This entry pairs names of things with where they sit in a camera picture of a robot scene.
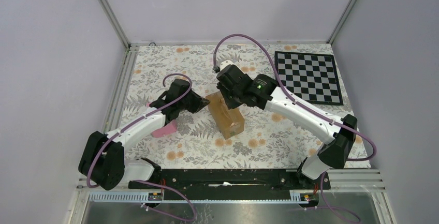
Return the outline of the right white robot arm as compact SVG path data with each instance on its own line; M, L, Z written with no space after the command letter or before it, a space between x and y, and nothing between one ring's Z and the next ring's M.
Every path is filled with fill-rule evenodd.
M292 92L283 91L275 79L265 74L252 79L230 61L215 66L214 70L217 72L217 88L229 109L246 105L280 114L322 142L317 153L299 166L299 186L309 189L322 173L344 168L356 139L357 119L354 116L329 114Z

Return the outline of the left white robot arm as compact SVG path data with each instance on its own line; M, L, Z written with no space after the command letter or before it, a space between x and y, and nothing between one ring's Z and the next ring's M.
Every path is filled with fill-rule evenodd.
M127 160L125 153L143 138L174 121L182 111L198 113L210 101L192 90L189 81L175 79L168 90L149 103L147 110L121 128L92 133L81 156L78 171L105 190L121 182L138 181L147 188L160 183L158 165L148 159Z

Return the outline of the brown cardboard express box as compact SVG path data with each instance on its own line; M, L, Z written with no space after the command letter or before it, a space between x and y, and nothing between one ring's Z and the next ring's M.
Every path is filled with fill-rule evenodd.
M208 109L224 139L230 139L244 131L245 120L238 108L228 109L220 92L206 96Z

